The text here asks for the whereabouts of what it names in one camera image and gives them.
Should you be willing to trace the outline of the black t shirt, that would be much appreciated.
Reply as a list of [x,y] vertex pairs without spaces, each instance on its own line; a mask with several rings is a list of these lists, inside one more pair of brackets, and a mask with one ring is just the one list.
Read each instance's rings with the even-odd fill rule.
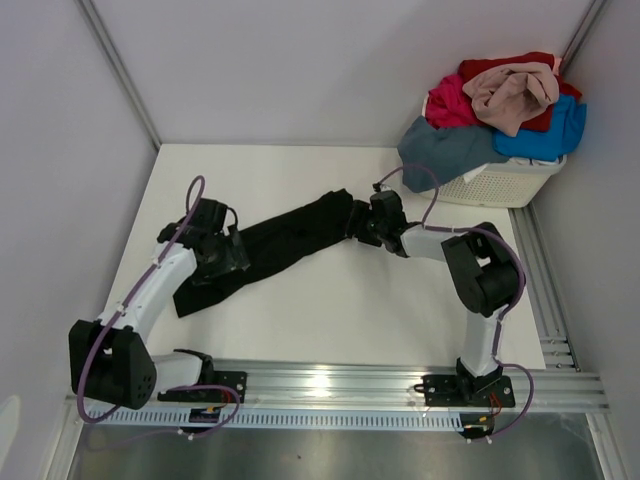
[[346,190],[330,191],[318,200],[265,220],[240,232],[250,266],[204,285],[185,281],[173,296],[177,316],[184,318],[217,305],[243,287],[272,277],[301,259],[346,238],[354,203]]

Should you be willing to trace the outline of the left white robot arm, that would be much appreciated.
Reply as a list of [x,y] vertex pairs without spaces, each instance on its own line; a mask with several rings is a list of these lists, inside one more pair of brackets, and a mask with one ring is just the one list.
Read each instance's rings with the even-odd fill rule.
[[159,234],[151,265],[124,297],[93,321],[79,320],[68,336],[71,388],[79,402],[98,400],[139,410],[151,400],[228,404],[243,402],[247,376],[218,371],[212,357],[189,349],[153,356],[146,342],[177,290],[203,286],[244,270],[248,258],[235,212],[199,200]]

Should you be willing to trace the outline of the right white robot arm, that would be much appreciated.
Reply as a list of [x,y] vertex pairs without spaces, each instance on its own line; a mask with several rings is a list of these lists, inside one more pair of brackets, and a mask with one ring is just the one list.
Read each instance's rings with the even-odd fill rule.
[[377,192],[368,202],[355,201],[346,236],[402,258],[426,258],[446,264],[458,299],[467,311],[454,387],[466,405],[478,404],[503,376],[498,360],[503,321],[519,302],[526,283],[521,263],[495,226],[445,228],[410,222],[392,190]]

